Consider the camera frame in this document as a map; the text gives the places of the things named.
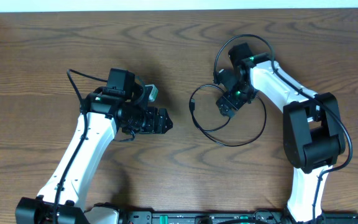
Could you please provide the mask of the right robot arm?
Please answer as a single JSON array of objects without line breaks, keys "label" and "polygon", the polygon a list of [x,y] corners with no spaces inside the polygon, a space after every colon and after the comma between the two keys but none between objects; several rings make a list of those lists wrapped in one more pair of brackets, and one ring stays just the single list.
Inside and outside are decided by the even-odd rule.
[{"label": "right robot arm", "polygon": [[214,74],[226,91],[216,102],[229,118],[262,92],[283,115],[283,148],[293,166],[293,183],[286,205],[292,223],[323,219],[321,199],[327,176],[336,171],[337,158],[348,137],[336,97],[309,90],[281,71],[272,53],[254,54],[247,43],[228,52],[232,70]]}]

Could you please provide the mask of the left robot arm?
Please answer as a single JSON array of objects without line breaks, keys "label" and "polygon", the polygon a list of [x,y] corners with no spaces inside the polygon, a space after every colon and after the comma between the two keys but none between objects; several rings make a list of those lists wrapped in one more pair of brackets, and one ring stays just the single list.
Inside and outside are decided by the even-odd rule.
[{"label": "left robot arm", "polygon": [[71,142],[36,198],[19,201],[17,223],[126,223],[123,212],[108,203],[85,208],[101,158],[118,131],[130,142],[137,134],[165,134],[173,123],[166,109],[149,106],[158,95],[155,85],[116,68],[103,83],[86,97],[77,95],[80,115]]}]

